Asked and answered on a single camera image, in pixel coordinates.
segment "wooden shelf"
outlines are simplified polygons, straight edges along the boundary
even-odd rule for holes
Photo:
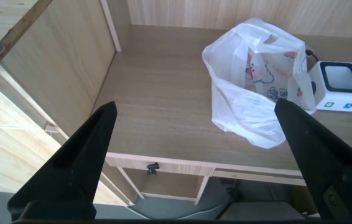
[[[211,122],[211,79],[201,53],[224,32],[131,26],[95,104],[115,101],[118,108],[109,152],[299,175],[287,141],[265,150]],[[352,62],[352,39],[298,37],[321,59]],[[352,146],[352,113],[317,111],[314,117]]]
[[[202,178],[197,175],[173,174],[157,171],[147,176],[147,171],[124,169],[127,176],[144,196],[195,201]]]

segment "wooden cabinet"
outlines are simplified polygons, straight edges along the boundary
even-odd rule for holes
[[[17,191],[110,101],[118,118],[97,203],[198,203],[212,176],[304,185],[287,142],[261,149],[211,122],[201,53],[227,29],[262,17],[321,59],[352,62],[352,0],[33,3],[0,32],[0,191]],[[352,146],[352,113],[314,117]],[[158,175],[147,176],[155,162]]]

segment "plastic bag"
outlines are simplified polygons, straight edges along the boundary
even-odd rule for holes
[[[212,122],[269,149],[285,141],[279,98],[315,112],[305,43],[261,19],[232,28],[202,53],[212,79]]]

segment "wooden partition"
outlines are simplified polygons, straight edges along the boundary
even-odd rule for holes
[[[71,136],[89,117],[114,54],[99,1],[53,1],[1,65]]]
[[[108,27],[113,37],[116,51],[127,45],[127,36],[131,26],[131,15],[125,0],[100,0],[106,15]]]
[[[352,37],[352,0],[127,0],[134,25],[231,29],[260,17],[292,34]]]

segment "drawer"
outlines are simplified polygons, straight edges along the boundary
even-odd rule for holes
[[[173,163],[160,162],[160,161],[139,161],[134,159],[121,159],[121,158],[113,158],[113,157],[107,157],[106,162],[110,166],[139,169],[139,170],[147,170],[148,165],[154,164],[157,162],[159,165],[159,169],[157,169],[157,171],[170,172],[175,174],[212,176],[213,172],[215,171],[214,167],[202,167],[202,166],[185,165],[185,164],[181,165],[181,164],[173,164]]]
[[[303,179],[303,177],[291,176],[291,175],[265,174],[265,173],[217,169],[213,173],[213,176],[232,178],[232,179],[241,179],[241,180],[255,180],[255,181],[271,182],[271,183],[278,183],[278,184],[306,186],[306,182]]]

